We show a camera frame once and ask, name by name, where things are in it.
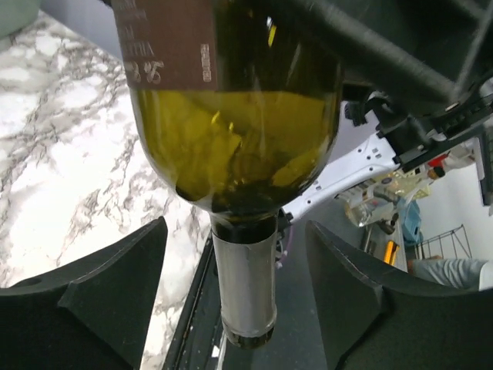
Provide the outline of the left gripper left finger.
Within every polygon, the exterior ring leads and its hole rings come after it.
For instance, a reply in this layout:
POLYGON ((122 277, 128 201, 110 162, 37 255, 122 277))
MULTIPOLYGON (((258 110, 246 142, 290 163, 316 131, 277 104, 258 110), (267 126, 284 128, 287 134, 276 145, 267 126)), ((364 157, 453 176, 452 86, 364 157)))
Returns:
POLYGON ((138 369, 163 268, 163 217, 1 290, 3 369, 138 369))

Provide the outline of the green bottle silver neck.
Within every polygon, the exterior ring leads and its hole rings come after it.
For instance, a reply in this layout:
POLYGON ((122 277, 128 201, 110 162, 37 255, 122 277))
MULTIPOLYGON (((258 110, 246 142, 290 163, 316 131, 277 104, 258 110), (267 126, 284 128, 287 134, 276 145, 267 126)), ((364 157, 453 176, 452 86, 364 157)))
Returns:
POLYGON ((110 5, 146 156, 210 215, 224 331, 260 347, 277 319, 278 213, 327 162, 340 62, 268 1, 110 5))

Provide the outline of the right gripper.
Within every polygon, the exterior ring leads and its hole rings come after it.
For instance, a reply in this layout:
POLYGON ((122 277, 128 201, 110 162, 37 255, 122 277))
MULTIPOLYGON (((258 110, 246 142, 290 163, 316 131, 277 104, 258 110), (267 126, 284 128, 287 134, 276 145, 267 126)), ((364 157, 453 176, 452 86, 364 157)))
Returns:
POLYGON ((490 1, 294 1, 292 11, 298 29, 393 99, 463 103, 431 121, 429 154, 469 140, 492 117, 492 75, 480 83, 490 1))

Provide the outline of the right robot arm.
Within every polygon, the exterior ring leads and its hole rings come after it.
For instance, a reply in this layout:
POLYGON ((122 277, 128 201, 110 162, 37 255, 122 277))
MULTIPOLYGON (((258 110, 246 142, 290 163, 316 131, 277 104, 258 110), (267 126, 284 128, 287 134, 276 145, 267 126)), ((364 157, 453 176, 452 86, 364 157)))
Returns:
POLYGON ((347 118, 377 120, 375 133, 289 205, 295 217, 465 141, 473 143, 482 201, 491 206, 490 1, 272 1, 270 7, 274 19, 341 58, 350 73, 347 118))

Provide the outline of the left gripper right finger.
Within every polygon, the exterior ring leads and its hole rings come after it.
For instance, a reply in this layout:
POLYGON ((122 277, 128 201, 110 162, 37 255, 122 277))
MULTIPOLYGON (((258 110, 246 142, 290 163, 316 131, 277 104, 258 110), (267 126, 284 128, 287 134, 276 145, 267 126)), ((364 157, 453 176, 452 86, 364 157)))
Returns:
POLYGON ((424 281, 306 225, 330 369, 490 369, 492 292, 424 281))

